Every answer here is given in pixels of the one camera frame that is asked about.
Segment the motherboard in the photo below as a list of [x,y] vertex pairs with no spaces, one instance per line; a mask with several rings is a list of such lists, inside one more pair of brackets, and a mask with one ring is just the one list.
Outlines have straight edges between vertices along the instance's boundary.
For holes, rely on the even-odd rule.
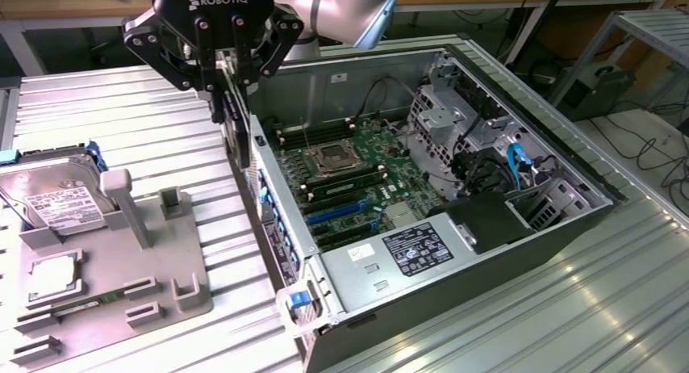
[[323,251],[425,218],[444,203],[385,120],[277,132],[283,175]]

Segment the hard drive label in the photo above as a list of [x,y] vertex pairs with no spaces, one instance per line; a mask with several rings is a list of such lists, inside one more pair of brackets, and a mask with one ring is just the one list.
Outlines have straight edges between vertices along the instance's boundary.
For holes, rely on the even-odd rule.
[[384,237],[384,243],[405,276],[455,258],[429,222]]
[[72,228],[104,218],[84,186],[31,195],[24,200],[46,225],[53,229]]

